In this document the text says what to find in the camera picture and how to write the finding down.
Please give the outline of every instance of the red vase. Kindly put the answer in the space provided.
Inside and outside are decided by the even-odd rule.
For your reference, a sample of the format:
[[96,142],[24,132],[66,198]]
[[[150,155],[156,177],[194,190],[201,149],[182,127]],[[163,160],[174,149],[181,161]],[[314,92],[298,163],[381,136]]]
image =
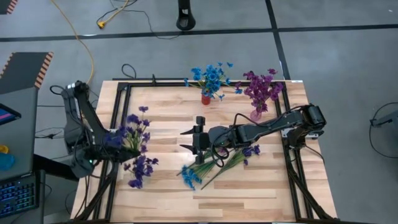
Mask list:
[[211,101],[211,97],[210,96],[205,96],[205,95],[201,95],[201,103],[203,105],[209,105]]

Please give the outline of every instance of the yellow cable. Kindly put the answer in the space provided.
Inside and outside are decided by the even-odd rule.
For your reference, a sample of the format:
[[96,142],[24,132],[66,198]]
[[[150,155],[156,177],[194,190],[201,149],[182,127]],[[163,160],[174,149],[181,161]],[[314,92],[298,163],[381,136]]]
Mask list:
[[51,1],[52,1],[52,3],[54,4],[54,6],[57,7],[57,9],[61,12],[61,14],[62,14],[63,17],[67,20],[67,22],[69,23],[70,27],[71,27],[72,30],[73,30],[73,33],[75,34],[76,40],[78,40],[81,44],[83,44],[83,46],[85,47],[85,49],[86,49],[87,52],[88,52],[88,55],[90,56],[90,59],[91,59],[91,74],[90,74],[90,77],[89,77],[89,79],[88,79],[88,81],[87,81],[87,84],[90,84],[91,80],[92,80],[93,77],[94,77],[94,59],[93,59],[93,56],[92,56],[90,50],[88,49],[88,47],[86,46],[86,44],[83,43],[83,41],[81,41],[81,40],[79,39],[79,36],[77,35],[75,28],[73,27],[72,23],[69,21],[69,19],[67,18],[67,16],[63,13],[63,11],[60,9],[60,7],[57,5],[57,3],[55,3],[54,0],[51,0]]
[[129,0],[126,0],[126,2],[124,3],[124,5],[123,5],[119,10],[117,10],[117,11],[116,11],[111,17],[109,17],[107,20],[103,21],[104,24],[107,23],[107,22],[109,22],[114,16],[116,16],[119,12],[121,12],[121,11],[127,6],[128,3],[129,3]]

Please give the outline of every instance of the keyboard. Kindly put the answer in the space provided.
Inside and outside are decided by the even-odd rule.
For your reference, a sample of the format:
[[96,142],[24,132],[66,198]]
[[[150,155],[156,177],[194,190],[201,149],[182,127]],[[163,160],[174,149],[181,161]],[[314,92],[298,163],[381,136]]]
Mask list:
[[31,173],[0,182],[0,218],[39,206],[40,176]]

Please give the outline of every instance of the monitor screen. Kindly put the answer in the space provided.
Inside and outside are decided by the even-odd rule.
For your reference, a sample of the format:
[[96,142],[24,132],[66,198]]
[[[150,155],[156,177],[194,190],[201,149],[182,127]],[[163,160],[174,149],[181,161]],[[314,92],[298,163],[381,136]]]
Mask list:
[[0,125],[21,118],[21,114],[0,103]]

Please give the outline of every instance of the pink vase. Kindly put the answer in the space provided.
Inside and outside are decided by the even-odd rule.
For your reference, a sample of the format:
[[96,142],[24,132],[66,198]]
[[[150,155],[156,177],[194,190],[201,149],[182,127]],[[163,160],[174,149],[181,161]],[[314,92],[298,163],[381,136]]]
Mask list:
[[253,110],[250,113],[250,119],[252,119],[253,121],[258,121],[261,119],[261,114],[262,112],[258,113],[256,110]]

